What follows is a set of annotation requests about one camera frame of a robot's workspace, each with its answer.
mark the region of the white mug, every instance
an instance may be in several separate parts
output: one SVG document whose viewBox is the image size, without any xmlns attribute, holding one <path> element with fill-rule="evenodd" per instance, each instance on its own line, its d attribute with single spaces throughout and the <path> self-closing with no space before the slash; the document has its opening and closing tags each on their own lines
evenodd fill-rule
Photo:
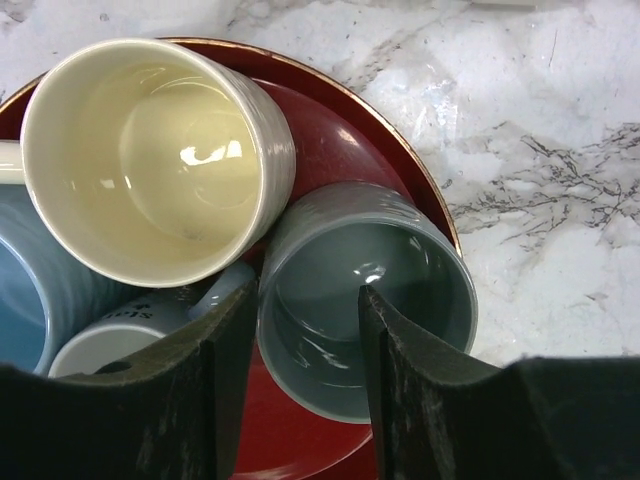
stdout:
<svg viewBox="0 0 640 480">
<path fill-rule="evenodd" d="M 204 294 L 200 286 L 188 285 L 154 290 L 128 302 L 69 340 L 53 360 L 49 377 L 92 375 L 208 313 L 254 277 L 251 267 L 239 260 Z"/>
<path fill-rule="evenodd" d="M 24 183 L 54 237 L 93 270 L 186 285 L 234 262 L 284 209 L 287 121 L 252 80 L 161 40 L 71 55 L 36 88 L 0 183 Z"/>
</svg>

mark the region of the stacked mugs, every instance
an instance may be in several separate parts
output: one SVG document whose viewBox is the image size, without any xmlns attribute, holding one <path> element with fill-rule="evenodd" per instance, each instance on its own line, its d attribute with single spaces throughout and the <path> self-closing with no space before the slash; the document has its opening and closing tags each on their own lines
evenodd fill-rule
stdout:
<svg viewBox="0 0 640 480">
<path fill-rule="evenodd" d="M 257 342 L 303 407 L 369 422 L 362 285 L 471 347 L 473 284 L 429 219 L 360 182 L 285 210 L 296 150 L 282 111 L 249 78 L 183 47 L 120 39 L 73 54 L 42 78 L 0 160 L 0 362 L 94 373 L 253 279 L 241 257 L 272 227 Z"/>
</svg>

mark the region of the cream mug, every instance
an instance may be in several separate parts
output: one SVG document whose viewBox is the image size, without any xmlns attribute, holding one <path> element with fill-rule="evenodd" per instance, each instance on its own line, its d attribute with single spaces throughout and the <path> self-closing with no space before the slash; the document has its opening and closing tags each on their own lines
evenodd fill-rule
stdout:
<svg viewBox="0 0 640 480">
<path fill-rule="evenodd" d="M 106 277 L 185 285 L 250 248 L 295 177 L 287 121 L 252 80 L 162 40 L 71 55 L 29 102 L 0 183 L 24 183 L 53 236 Z"/>
</svg>

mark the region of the mug handle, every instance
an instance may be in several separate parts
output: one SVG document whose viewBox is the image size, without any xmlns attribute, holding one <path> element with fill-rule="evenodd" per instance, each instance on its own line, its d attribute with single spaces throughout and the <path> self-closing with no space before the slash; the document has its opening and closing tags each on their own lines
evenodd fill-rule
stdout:
<svg viewBox="0 0 640 480">
<path fill-rule="evenodd" d="M 200 318 L 213 307 L 220 305 L 225 298 L 250 280 L 253 280 L 255 276 L 253 269 L 242 260 L 232 263 L 222 271 L 220 277 L 202 299 L 189 309 L 187 312 L 189 319 Z"/>
<path fill-rule="evenodd" d="M 0 184 L 24 185 L 22 152 L 15 140 L 0 140 Z"/>
</svg>

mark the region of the marble countertop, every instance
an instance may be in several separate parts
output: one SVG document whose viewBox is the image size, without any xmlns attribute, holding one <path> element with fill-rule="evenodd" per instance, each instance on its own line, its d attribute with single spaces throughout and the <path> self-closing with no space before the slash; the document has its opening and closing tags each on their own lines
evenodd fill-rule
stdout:
<svg viewBox="0 0 640 480">
<path fill-rule="evenodd" d="M 476 282 L 472 353 L 640 353 L 635 0 L 0 0 L 0 99 L 117 36 L 267 47 L 343 82 L 443 190 Z"/>
</svg>

